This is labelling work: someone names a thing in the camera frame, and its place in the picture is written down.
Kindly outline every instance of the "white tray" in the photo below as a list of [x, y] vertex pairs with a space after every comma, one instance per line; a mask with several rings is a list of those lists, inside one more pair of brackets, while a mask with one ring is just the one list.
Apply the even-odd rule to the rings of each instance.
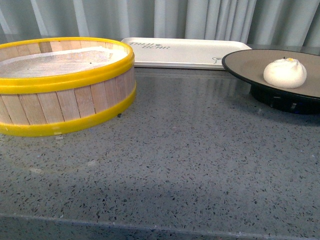
[[147, 68], [219, 69], [222, 58], [251, 49], [242, 42], [128, 37], [122, 40], [135, 54], [135, 66]]

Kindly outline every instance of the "black plate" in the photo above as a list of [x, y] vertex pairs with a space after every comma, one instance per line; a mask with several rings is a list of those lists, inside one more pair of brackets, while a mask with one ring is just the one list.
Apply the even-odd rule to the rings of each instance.
[[[264, 70], [277, 59], [298, 59], [307, 77], [298, 88], [276, 87], [264, 80]], [[251, 84], [251, 94], [272, 108], [295, 114], [320, 113], [320, 56], [295, 51], [253, 49], [227, 54], [222, 65], [235, 77]]]

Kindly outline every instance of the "black plate stand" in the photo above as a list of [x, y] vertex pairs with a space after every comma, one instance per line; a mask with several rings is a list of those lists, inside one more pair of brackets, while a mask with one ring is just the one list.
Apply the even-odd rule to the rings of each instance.
[[251, 95], [259, 102], [284, 112], [293, 114], [319, 114], [320, 103], [299, 96], [286, 96], [267, 88], [251, 85]]

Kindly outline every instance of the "white cloth liner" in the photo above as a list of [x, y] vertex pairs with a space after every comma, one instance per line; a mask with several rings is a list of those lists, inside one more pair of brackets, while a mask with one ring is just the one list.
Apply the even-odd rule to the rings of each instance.
[[102, 46], [54, 51], [14, 57], [0, 62], [0, 78], [34, 78], [95, 69], [127, 56], [118, 49]]

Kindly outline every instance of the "wooden slat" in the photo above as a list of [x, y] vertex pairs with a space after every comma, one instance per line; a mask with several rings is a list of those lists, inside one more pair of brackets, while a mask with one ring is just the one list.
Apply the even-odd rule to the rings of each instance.
[[51, 41], [50, 46], [51, 46], [52, 52], [58, 52], [63, 50], [61, 41]]
[[43, 53], [43, 54], [52, 52], [51, 44], [49, 41], [40, 42], [39, 47], [40, 47], [41, 53]]
[[55, 91], [38, 93], [44, 117], [48, 124], [64, 122], [57, 93]]
[[80, 117], [84, 118], [95, 114], [95, 106], [91, 95], [90, 86], [83, 86], [74, 89], [76, 102]]
[[105, 43], [105, 47], [106, 47], [107, 49], [114, 49], [114, 44], [111, 43], [111, 42], [106, 42], [106, 43]]
[[3, 124], [12, 124], [7, 107], [0, 95], [0, 122]]
[[106, 48], [106, 43], [104, 41], [95, 41], [95, 46]]
[[80, 114], [74, 90], [57, 91], [56, 94], [59, 99], [64, 121], [79, 119]]
[[116, 93], [118, 96], [118, 102], [120, 102], [126, 98], [126, 83], [125, 83], [124, 74], [116, 76], [115, 81], [116, 81]]
[[70, 41], [61, 41], [62, 50], [73, 50], [72, 44]]
[[27, 45], [30, 54], [40, 54], [41, 50], [40, 50], [40, 46], [39, 43], [30, 43]]
[[80, 41], [70, 41], [72, 49], [81, 49]]
[[94, 47], [91, 41], [80, 41], [80, 43], [82, 49]]
[[92, 99], [95, 112], [99, 113], [108, 109], [107, 93], [104, 82], [91, 85]]
[[135, 78], [135, 67], [132, 67], [130, 70], [130, 79], [131, 79], [131, 92], [136, 85], [136, 78]]
[[19, 45], [19, 46], [16, 46], [16, 49], [20, 57], [30, 55], [28, 45]]
[[20, 94], [19, 97], [30, 125], [47, 123], [36, 93]]
[[29, 121], [19, 96], [16, 94], [2, 94], [1, 97], [10, 115], [12, 123], [17, 125], [29, 125]]
[[125, 96], [127, 97], [132, 91], [130, 69], [124, 73], [124, 84], [125, 84]]
[[111, 78], [104, 82], [106, 99], [109, 108], [118, 103], [117, 82], [115, 78]]
[[16, 46], [7, 47], [4, 49], [1, 49], [0, 51], [0, 61], [13, 59], [19, 57], [19, 52]]

